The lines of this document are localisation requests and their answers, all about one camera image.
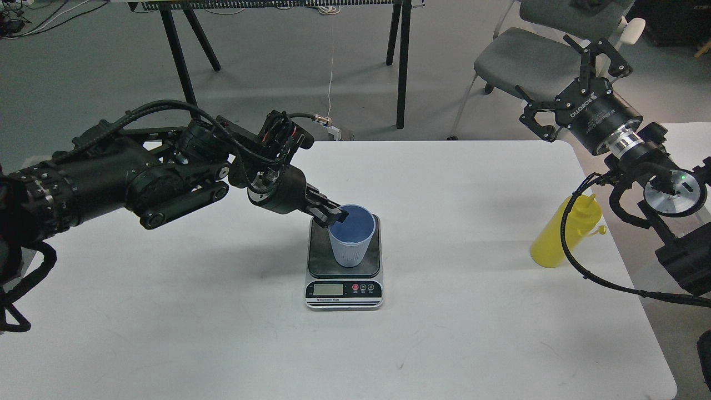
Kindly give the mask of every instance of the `concrete floor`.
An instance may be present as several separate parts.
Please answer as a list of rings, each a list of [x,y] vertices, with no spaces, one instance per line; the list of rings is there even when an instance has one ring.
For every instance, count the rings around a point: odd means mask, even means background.
[[[54,7],[27,17],[41,21]],[[502,8],[498,0],[428,1],[413,11],[403,130],[394,126],[397,60],[392,67],[384,63],[389,6],[344,7],[337,16],[311,9],[248,9],[234,16],[198,11],[222,63],[219,73],[177,13],[176,24],[199,105],[212,115],[258,130],[272,109],[326,114],[333,45],[336,125],[352,130],[356,140],[443,140]],[[516,14],[514,9],[505,27],[530,28]],[[3,40],[0,52],[0,161],[6,172],[70,149],[71,138],[100,119],[116,120],[152,100],[182,98],[159,15],[133,14],[124,4],[109,4],[49,33]],[[694,59],[694,52],[655,48],[643,38],[623,49],[634,73],[615,89],[647,122],[711,121],[711,55]],[[459,139],[536,140],[518,122],[518,99],[498,90],[484,97],[482,87],[481,81],[475,86],[456,131]],[[184,112],[165,112],[134,125],[187,121]],[[328,140],[318,125],[305,126],[318,140]],[[586,171],[602,170],[601,159],[572,144]],[[658,239],[620,227],[608,215],[633,273]],[[646,310],[678,383],[677,399],[711,399],[695,354],[696,340],[711,328],[711,312],[659,303]]]

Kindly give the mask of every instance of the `robotic arm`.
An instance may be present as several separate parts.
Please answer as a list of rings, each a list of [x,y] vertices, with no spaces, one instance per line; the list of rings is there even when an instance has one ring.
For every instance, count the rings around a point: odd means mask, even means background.
[[[691,170],[677,166],[663,146],[666,129],[656,122],[639,129],[642,116],[613,91],[609,80],[595,75],[595,58],[600,54],[610,58],[608,72],[612,77],[622,78],[632,72],[617,50],[605,39],[586,48],[569,36],[564,39],[581,55],[580,76],[553,101],[536,101],[517,86],[527,102],[519,120],[548,142],[556,140],[565,127],[591,154],[611,153],[605,159],[609,172],[596,182],[614,186],[609,198],[611,209],[624,222],[655,229],[664,242],[664,247],[656,251],[657,258],[681,288],[695,296],[710,292],[711,223],[677,237],[661,217],[688,216],[703,206],[706,185],[711,185],[711,157]],[[539,124],[535,116],[542,111],[555,113],[560,128]],[[643,188],[644,198],[638,207],[644,219],[620,205],[622,194],[634,182]]]
[[[162,110],[189,110],[187,127],[124,129]],[[47,275],[56,261],[47,238],[125,207],[146,229],[155,229],[225,197],[229,185],[246,188],[256,206],[278,214],[294,210],[327,227],[347,213],[306,182],[290,164],[314,138],[292,118],[318,115],[271,111],[258,135],[188,103],[162,100],[141,106],[114,122],[105,120],[73,139],[74,149],[50,160],[3,175],[0,169],[0,331],[24,332],[29,322],[13,306]],[[5,284],[21,274],[21,248],[45,259],[11,290]],[[9,312],[17,324],[8,323]]]

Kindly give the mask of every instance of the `white table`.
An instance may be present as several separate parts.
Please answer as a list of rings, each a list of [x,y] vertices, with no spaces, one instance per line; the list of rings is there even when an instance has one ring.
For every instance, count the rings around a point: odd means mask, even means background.
[[[304,304],[309,219],[233,189],[155,231],[117,211],[51,239],[0,336],[3,399],[671,399],[637,297],[528,246],[582,180],[563,142],[317,142],[293,163],[383,222],[385,302]],[[609,236],[576,251],[629,276]]]

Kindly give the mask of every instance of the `kitchen scale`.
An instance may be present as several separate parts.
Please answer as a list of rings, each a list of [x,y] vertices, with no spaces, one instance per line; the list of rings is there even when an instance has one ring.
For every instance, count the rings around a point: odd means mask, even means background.
[[[360,264],[345,268],[331,250],[328,230],[311,221],[306,268],[306,305],[312,310],[374,310],[383,303],[380,219]]]

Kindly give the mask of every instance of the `black table leg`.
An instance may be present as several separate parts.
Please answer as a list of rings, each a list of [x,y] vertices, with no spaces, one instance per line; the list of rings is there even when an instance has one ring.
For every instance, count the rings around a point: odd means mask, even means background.
[[[387,41],[386,65],[392,65],[392,57],[395,55],[395,41],[397,40],[397,27],[400,25],[400,10],[402,4],[392,5],[392,21],[390,22],[390,38]]]
[[[188,66],[185,64],[185,58],[183,57],[183,49],[180,47],[180,41],[178,40],[178,32],[176,31],[172,11],[161,10],[160,12],[161,19],[163,19],[163,27],[166,29],[166,36],[168,36],[168,43],[173,53],[173,61],[175,61],[176,69],[178,70],[180,84],[185,94],[185,101],[192,105],[198,105],[198,101],[195,99],[195,93],[193,92],[193,84],[190,82]],[[190,114],[193,118],[200,117],[197,112],[191,112]]]
[[[405,127],[405,93],[407,92],[407,54],[410,51],[410,14],[412,0],[402,3],[402,25],[400,26],[400,74],[397,81],[397,122],[395,127]]]
[[[188,19],[190,26],[193,28],[195,36],[198,37],[198,41],[200,42],[200,46],[203,47],[205,55],[208,57],[210,64],[213,66],[213,70],[219,71],[222,68],[220,66],[220,61],[218,61],[217,56],[215,56],[213,47],[210,46],[208,37],[205,36],[205,31],[203,31],[203,27],[200,25],[200,21],[198,21],[198,17],[195,15],[195,11],[183,10],[183,12],[185,13],[185,17]]]

